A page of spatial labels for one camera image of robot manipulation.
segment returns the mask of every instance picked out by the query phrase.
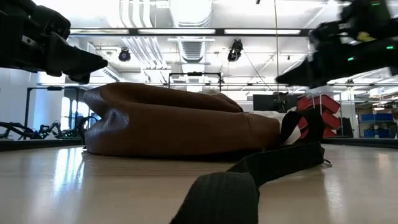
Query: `wire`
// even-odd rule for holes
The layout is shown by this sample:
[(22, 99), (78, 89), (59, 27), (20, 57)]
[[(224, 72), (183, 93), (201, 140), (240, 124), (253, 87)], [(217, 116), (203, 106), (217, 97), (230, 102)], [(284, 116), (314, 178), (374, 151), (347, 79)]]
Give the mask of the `wire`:
[[(262, 79), (260, 73), (257, 71), (257, 69), (255, 68), (255, 66), (253, 65), (253, 63), (251, 63), (250, 58), (249, 58), (249, 56), (248, 56), (248, 53), (246, 53), (245, 50), (242, 50), (242, 51), (244, 52), (244, 54), (245, 54), (246, 57), (248, 58), (248, 60), (249, 60), (249, 62), (250, 62), (250, 64), (251, 64), (251, 66), (253, 67), (254, 71), (256, 71), (257, 76), (261, 79), (261, 81), (262, 81), (264, 84), (266, 84), (266, 83), (264, 82), (264, 80)], [(269, 89), (272, 93), (274, 93), (274, 91), (269, 87), (268, 84), (266, 84), (266, 86), (268, 87), (268, 89)]]

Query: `white cloth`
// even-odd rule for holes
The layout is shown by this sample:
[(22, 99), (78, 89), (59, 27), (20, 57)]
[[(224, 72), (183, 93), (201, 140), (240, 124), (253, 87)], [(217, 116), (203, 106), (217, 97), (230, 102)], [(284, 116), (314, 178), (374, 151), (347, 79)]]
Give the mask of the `white cloth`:
[[(278, 113), (276, 111), (252, 111), (250, 113), (265, 116), (267, 118), (277, 119), (279, 121), (279, 131), (282, 129), (282, 120), (286, 115), (285, 113)], [(300, 136), (300, 128), (299, 126), (296, 126), (296, 128), (293, 130), (293, 133), (289, 136), (284, 144), (293, 144), (299, 140)]]

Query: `fluorescent light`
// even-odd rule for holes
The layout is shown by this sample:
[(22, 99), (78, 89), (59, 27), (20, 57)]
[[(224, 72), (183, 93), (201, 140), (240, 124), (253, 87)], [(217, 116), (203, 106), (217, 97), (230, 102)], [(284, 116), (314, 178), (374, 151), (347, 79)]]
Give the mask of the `fluorescent light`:
[(206, 83), (170, 83), (170, 86), (204, 86)]
[(38, 83), (38, 86), (79, 86), (79, 83)]
[(278, 86), (278, 83), (253, 83), (254, 86)]
[(70, 29), (70, 34), (129, 34), (128, 29)]
[(276, 35), (283, 34), (283, 35), (298, 35), (301, 30), (285, 30), (285, 29), (226, 29), (224, 30), (225, 34), (268, 34), (268, 35)]
[(151, 86), (163, 86), (163, 83), (144, 83), (145, 85), (151, 85)]
[(204, 38), (167, 38), (170, 42), (214, 42), (215, 39), (204, 39)]
[(215, 34), (215, 29), (139, 29), (140, 34)]

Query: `brown leather bag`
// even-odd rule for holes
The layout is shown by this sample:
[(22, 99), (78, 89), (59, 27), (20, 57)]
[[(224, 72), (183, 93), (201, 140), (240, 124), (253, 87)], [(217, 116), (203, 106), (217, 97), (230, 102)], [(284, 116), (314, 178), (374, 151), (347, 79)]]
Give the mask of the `brown leather bag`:
[(85, 134), (93, 154), (185, 156), (279, 144), (278, 120), (243, 113), (222, 94), (112, 83), (86, 91), (84, 99), (102, 118)]

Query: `black strap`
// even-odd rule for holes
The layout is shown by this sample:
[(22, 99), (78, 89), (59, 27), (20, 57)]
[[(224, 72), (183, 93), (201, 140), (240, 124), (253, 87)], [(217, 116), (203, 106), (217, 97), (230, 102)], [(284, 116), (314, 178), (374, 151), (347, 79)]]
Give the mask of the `black strap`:
[(315, 142), (320, 141), (323, 136), (323, 118), (318, 110), (302, 110), (302, 111), (291, 111), (287, 113), (282, 120), (282, 128), (280, 130), (280, 143), (283, 144), (293, 133), (293, 130), (299, 124), (300, 120), (305, 118), (307, 121), (308, 133), (301, 139), (302, 142)]
[(322, 136), (314, 132), (320, 129), (315, 123), (318, 122), (323, 134), (323, 122), (317, 121), (315, 114), (312, 114), (312, 118), (307, 117), (310, 115), (289, 112), (282, 121), (280, 140), (284, 142), (304, 116), (308, 123), (306, 141), (317, 141), (255, 153), (242, 159), (227, 172), (200, 176), (191, 186), (171, 223), (257, 224), (258, 188), (261, 185), (323, 163), (325, 150), (319, 143)]

